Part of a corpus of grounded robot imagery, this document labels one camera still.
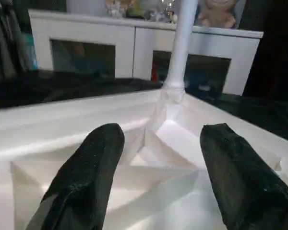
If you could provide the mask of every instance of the white surface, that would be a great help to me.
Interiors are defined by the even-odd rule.
[[[184,89],[184,72],[198,0],[181,0],[165,87]]]
[[[23,230],[57,169],[91,129],[108,122],[122,126],[126,142],[106,230],[225,230],[200,150],[205,124],[228,123],[288,184],[288,141],[187,94],[180,102],[171,95],[136,92],[1,111],[0,229]],[[42,117],[22,117],[38,112]]]
[[[198,168],[206,168],[197,136],[171,120],[165,121],[156,134],[162,141],[195,166]]]
[[[133,68],[134,28],[92,22],[53,20],[30,14],[39,69],[53,70],[51,39],[115,46],[115,77],[130,78]]]
[[[176,30],[176,24],[171,23],[155,23],[147,22],[143,20],[132,20],[132,19],[113,19],[109,17],[95,17],[90,15],[81,14],[68,14],[61,12],[49,12],[49,11],[36,11],[30,10],[30,17],[40,19],[50,19],[57,21],[71,21],[71,22],[84,22],[84,23],[97,23],[107,25],[124,25],[131,27],[161,29],[161,30]],[[247,30],[235,30],[235,29],[223,29],[223,28],[211,28],[194,26],[193,32],[202,34],[212,35],[227,35],[227,36],[238,36],[238,37],[249,37],[249,38],[262,38],[263,32],[258,31],[247,31]]]
[[[136,28],[133,76],[149,80],[154,50],[171,52],[174,37],[174,31]],[[242,95],[259,42],[253,38],[192,33],[188,52],[231,59],[223,92]]]

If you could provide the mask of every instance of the plastic part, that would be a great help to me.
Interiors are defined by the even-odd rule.
[[[91,132],[59,169],[27,230],[101,230],[123,146],[117,124]]]
[[[288,230],[288,186],[226,124],[204,126],[204,160],[228,230]]]
[[[188,58],[198,0],[182,0],[177,22],[174,46],[168,68],[165,86],[184,90],[184,72]]]

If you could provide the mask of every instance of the white cabinet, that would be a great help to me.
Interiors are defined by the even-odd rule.
[[[223,92],[242,95],[260,41],[260,34],[249,33],[249,37],[246,37],[246,32],[231,30],[235,35],[222,35],[220,33],[222,30],[215,29],[212,33],[193,32],[189,54],[220,58],[215,65],[219,65],[222,59],[227,59],[229,66],[223,82]],[[172,30],[136,28],[133,76],[150,79],[155,51],[171,52],[174,36],[175,31]],[[197,60],[195,65],[210,61],[208,58],[204,58],[205,60],[202,58],[201,61],[200,57],[193,59]]]
[[[104,25],[90,17],[50,12],[30,12],[30,18],[39,69],[55,69],[52,41],[60,40],[114,46],[115,78],[132,76],[134,27]]]
[[[150,80],[152,66],[158,61],[163,62],[166,76],[174,24],[47,11],[30,11],[30,18],[40,69],[72,66],[63,62],[69,54],[57,55],[55,51],[55,44],[63,44],[79,48],[80,53],[88,46],[100,65],[113,70],[115,78]],[[262,32],[194,26],[185,77],[198,84],[212,84],[218,92],[242,95],[262,36]],[[75,62],[89,68],[99,65],[98,61],[86,63],[83,58]],[[207,79],[209,83],[200,83]]]

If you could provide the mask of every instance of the dark curtain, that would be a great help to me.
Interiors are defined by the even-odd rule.
[[[13,0],[22,31],[31,32],[28,9],[66,12],[66,0]]]
[[[31,68],[13,5],[1,1],[0,7],[0,81]]]

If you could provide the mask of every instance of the stuffed toy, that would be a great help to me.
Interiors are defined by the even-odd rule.
[[[236,19],[232,12],[237,0],[205,0],[205,3],[206,8],[198,16],[202,26],[234,27]]]

